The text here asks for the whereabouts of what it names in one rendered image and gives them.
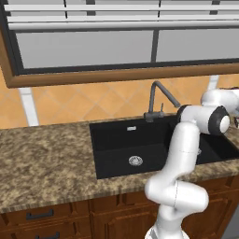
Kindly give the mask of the black kitchen sink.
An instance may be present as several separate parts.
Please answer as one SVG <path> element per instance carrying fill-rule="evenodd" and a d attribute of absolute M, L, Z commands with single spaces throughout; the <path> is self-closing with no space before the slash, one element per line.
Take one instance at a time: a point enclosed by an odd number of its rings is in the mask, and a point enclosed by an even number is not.
<path fill-rule="evenodd" d="M 162 170 L 178 121 L 175 116 L 92 123 L 91 143 L 99 179 Z M 200 135 L 196 164 L 239 158 L 239 148 L 225 136 Z"/>

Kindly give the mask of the brown wooden cupboard door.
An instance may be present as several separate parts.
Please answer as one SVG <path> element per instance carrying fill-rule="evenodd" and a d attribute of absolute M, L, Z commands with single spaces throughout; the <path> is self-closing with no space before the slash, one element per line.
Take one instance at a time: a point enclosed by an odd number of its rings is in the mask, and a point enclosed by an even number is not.
<path fill-rule="evenodd" d="M 142 191 L 89 200 L 92 239 L 145 239 L 158 205 Z"/>
<path fill-rule="evenodd" d="M 209 195 L 203 213 L 186 217 L 182 229 L 190 239 L 221 239 L 239 204 L 239 176 L 197 182 Z"/>

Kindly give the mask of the dark grey tap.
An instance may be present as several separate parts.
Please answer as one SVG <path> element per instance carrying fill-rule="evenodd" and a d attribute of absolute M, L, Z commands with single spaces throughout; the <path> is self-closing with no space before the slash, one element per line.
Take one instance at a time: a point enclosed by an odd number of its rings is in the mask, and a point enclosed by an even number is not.
<path fill-rule="evenodd" d="M 177 101 L 177 99 L 173 96 L 172 93 L 170 93 L 158 80 L 155 80 L 150 88 L 150 96 L 149 96 L 149 107 L 148 112 L 144 113 L 144 119 L 146 122 L 153 122 L 155 119 L 163 118 L 164 112 L 163 112 L 163 105 L 161 105 L 161 110 L 156 112 L 153 110 L 154 108 L 154 100 L 155 100 L 155 91 L 156 88 L 159 88 L 161 92 L 167 97 L 167 99 L 173 104 L 175 108 L 180 107 L 180 103 Z"/>

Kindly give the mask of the window with white blinds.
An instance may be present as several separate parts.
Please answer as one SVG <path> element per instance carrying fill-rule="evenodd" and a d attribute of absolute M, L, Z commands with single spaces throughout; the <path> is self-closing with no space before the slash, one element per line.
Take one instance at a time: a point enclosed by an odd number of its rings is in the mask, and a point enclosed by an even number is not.
<path fill-rule="evenodd" d="M 0 0 L 9 88 L 239 73 L 239 0 Z"/>

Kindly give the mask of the brown wooden drawer front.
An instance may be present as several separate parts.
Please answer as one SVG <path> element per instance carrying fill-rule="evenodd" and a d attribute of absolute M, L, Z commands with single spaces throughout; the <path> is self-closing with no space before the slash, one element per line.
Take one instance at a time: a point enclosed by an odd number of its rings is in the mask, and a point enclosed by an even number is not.
<path fill-rule="evenodd" d="M 26 220 L 26 213 L 33 215 L 48 213 L 50 209 L 54 210 L 53 217 Z M 11 226 L 22 226 L 38 222 L 53 222 L 58 219 L 66 219 L 71 217 L 84 217 L 89 215 L 88 202 L 73 202 L 66 204 L 49 205 L 38 208 L 31 208 L 15 212 L 7 212 L 0 214 L 0 230 L 4 230 Z"/>
<path fill-rule="evenodd" d="M 17 227 L 13 230 L 0 232 L 0 239 L 35 239 L 36 235 L 43 237 L 53 235 L 56 232 L 60 232 L 59 239 L 91 239 L 90 218 L 83 217 L 56 223 Z"/>

